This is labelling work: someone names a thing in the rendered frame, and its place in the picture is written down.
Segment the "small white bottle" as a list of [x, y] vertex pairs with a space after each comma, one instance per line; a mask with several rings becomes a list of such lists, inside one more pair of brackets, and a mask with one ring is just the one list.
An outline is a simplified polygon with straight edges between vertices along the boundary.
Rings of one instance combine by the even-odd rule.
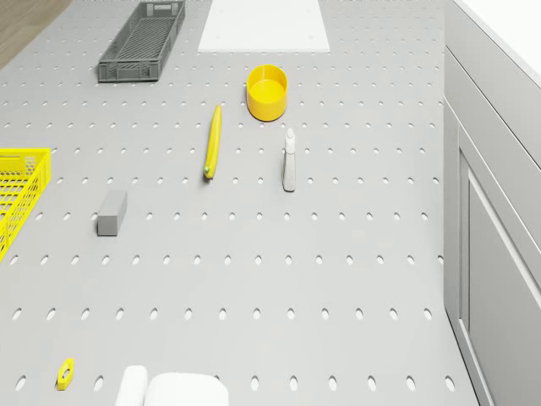
[[286, 192], [296, 188], [296, 138], [292, 128], [287, 130], [285, 137], [285, 153], [282, 170], [282, 186]]

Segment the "banana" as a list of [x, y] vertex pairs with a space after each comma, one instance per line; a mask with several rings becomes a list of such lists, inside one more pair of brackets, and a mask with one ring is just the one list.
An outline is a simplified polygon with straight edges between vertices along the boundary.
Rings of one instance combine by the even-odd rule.
[[204, 176], [206, 179], [213, 179], [216, 173], [221, 138], [221, 106], [217, 105], [213, 114], [210, 134], [207, 146], [207, 153], [204, 165]]

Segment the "yellow bowl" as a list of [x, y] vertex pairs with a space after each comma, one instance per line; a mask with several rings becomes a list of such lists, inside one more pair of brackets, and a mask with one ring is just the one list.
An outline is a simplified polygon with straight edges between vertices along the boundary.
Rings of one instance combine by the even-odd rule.
[[287, 108], [287, 88], [287, 76], [281, 68], [271, 64], [254, 68], [247, 80], [250, 113], [264, 122], [278, 119]]

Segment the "grey cube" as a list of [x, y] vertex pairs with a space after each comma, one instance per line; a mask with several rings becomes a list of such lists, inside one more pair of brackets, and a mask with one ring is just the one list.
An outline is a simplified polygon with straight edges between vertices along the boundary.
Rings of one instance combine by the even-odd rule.
[[98, 236], [117, 236], [128, 206], [126, 190], [110, 190], [101, 205], [97, 217]]

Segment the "white board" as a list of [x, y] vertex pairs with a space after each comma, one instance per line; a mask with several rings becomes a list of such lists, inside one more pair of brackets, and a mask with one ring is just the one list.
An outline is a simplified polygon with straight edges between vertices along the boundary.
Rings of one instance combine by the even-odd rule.
[[212, 0], [200, 52], [328, 52], [318, 0]]

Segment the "dark grey basket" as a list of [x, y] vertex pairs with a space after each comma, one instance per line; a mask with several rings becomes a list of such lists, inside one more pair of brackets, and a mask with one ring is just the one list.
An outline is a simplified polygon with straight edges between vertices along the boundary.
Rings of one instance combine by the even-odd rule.
[[158, 81], [185, 18], [185, 0], [141, 2], [99, 60], [100, 82]]

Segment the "white cabinet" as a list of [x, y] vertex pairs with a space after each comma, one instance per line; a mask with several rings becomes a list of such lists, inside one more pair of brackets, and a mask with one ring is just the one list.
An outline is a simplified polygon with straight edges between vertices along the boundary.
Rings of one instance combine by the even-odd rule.
[[444, 0], [444, 301], [479, 403], [541, 406], [541, 66], [521, 1]]

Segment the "yellow basket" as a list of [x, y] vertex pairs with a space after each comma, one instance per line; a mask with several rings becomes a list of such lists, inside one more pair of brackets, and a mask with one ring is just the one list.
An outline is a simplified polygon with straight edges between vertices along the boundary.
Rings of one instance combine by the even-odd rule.
[[50, 178], [49, 148], [0, 149], [0, 261]]

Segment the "small yellow nut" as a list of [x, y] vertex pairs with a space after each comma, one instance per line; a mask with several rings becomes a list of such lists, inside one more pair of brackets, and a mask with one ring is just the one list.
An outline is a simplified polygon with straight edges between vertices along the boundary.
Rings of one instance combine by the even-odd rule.
[[65, 391], [74, 377], [74, 358], [67, 358], [60, 366], [57, 373], [58, 391]]

